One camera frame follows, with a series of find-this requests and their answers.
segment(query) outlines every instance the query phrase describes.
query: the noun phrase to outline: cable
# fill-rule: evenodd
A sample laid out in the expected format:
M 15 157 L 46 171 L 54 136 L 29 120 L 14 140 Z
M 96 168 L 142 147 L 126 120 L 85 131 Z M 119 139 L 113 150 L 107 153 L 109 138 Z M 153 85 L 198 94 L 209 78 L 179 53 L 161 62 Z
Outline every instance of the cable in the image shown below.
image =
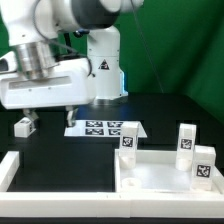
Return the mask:
M 64 33 L 65 45 L 68 47 L 72 47 L 71 39 L 69 33 Z
M 159 76 L 158 70 L 156 68 L 156 65 L 155 65 L 155 63 L 154 63 L 154 61 L 152 59 L 151 51 L 150 51 L 149 46 L 148 46 L 148 44 L 146 42 L 146 38 L 145 38 L 144 33 L 142 31 L 141 25 L 139 23 L 139 19 L 138 19 L 136 10 L 135 10 L 135 6 L 134 6 L 134 3 L 133 3 L 133 0 L 130 0 L 130 1 L 131 1 L 131 5 L 132 5 L 132 10 L 133 10 L 133 14 L 134 14 L 134 19 L 135 19 L 136 27 L 137 27 L 138 32 L 140 34 L 140 37 L 142 39 L 142 43 L 143 43 L 143 45 L 145 47 L 145 51 L 146 51 L 148 60 L 149 60 L 149 62 L 151 64 L 151 66 L 152 66 L 152 70 L 153 70 L 154 75 L 155 75 L 155 77 L 157 79 L 157 82 L 159 84 L 160 90 L 161 90 L 162 93 L 164 93 L 163 85 L 162 85 L 162 82 L 160 80 L 160 76 Z

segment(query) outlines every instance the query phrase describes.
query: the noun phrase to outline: paper sheet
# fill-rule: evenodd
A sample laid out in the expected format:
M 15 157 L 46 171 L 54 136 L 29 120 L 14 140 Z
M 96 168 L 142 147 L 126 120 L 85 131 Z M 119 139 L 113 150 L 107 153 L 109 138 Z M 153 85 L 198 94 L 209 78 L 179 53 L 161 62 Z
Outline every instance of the paper sheet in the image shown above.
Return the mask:
M 75 127 L 66 128 L 66 137 L 120 137 L 124 121 L 77 120 Z M 139 138 L 147 138 L 139 122 Z

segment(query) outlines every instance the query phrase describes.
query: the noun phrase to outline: green backdrop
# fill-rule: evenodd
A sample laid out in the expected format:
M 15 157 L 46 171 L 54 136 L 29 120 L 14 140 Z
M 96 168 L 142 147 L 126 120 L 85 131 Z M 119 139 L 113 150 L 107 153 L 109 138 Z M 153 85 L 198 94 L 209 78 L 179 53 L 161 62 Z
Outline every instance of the green backdrop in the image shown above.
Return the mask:
M 224 1 L 145 0 L 137 12 L 165 93 L 188 95 L 224 123 Z M 129 92 L 161 92 L 133 14 L 116 22 Z M 8 51 L 0 24 L 0 55 Z M 86 51 L 86 38 L 72 39 Z

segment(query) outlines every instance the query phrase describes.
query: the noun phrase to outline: white tray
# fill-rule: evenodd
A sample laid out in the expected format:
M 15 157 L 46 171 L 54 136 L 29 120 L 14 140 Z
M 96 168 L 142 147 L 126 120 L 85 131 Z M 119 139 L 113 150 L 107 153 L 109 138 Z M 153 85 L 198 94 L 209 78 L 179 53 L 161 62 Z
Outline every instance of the white tray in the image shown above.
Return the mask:
M 19 153 L 5 157 L 0 164 L 2 183 L 11 182 L 18 163 Z M 173 169 L 175 152 L 137 152 L 137 172 L 142 178 L 142 188 L 121 188 L 121 178 L 130 173 L 120 169 L 118 151 L 115 152 L 116 188 L 119 192 L 69 193 L 69 192 L 0 192 L 0 217 L 163 217 L 163 218 L 223 218 L 224 178 L 215 169 L 211 192 L 188 190 L 189 173 L 178 178 Z
M 127 158 L 115 153 L 116 192 L 169 192 L 186 194 L 217 194 L 223 192 L 221 173 L 215 168 L 211 191 L 191 190 L 191 172 L 175 168 L 175 151 L 137 150 L 136 165 L 127 169 Z

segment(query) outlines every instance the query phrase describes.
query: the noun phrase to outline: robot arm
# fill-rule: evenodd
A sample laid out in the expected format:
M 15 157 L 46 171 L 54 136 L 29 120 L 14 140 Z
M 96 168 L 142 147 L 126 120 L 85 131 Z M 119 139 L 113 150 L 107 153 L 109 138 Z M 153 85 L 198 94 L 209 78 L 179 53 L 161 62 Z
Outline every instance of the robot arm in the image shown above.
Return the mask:
M 143 0 L 0 0 L 17 58 L 17 71 L 0 76 L 0 99 L 7 109 L 76 106 L 96 97 L 87 58 L 55 62 L 50 43 L 59 32 L 105 29 Z

